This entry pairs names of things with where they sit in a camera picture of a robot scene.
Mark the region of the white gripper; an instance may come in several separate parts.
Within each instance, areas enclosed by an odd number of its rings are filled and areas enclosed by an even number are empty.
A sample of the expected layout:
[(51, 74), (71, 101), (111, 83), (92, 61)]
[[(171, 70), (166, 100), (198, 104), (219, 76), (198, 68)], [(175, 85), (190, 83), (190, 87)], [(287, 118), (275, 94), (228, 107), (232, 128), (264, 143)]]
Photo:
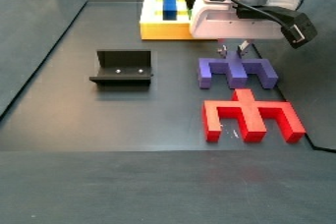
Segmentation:
[(284, 37), (282, 25), (243, 4), (267, 12), (294, 11), (299, 0), (196, 0), (190, 21), (194, 38), (218, 39), (218, 53), (227, 56), (226, 40), (247, 39), (238, 46), (246, 55), (254, 44), (252, 39), (280, 39)]

